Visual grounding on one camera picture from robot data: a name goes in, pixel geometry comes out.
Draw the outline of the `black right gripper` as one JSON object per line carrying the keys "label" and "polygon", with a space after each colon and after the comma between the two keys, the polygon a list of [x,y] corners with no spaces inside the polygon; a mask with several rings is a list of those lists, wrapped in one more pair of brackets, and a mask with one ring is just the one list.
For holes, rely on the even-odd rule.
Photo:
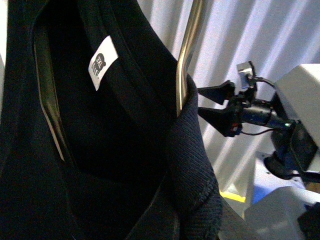
{"label": "black right gripper", "polygon": [[[198,115],[213,126],[224,137],[235,137],[239,133],[247,136],[259,136],[277,130],[277,112],[275,103],[256,98],[257,89],[248,88],[235,95],[235,84],[230,80],[221,85],[200,87],[198,93],[219,104],[228,101],[230,108],[214,109],[198,107]],[[264,127],[259,132],[243,130],[243,124]]]}

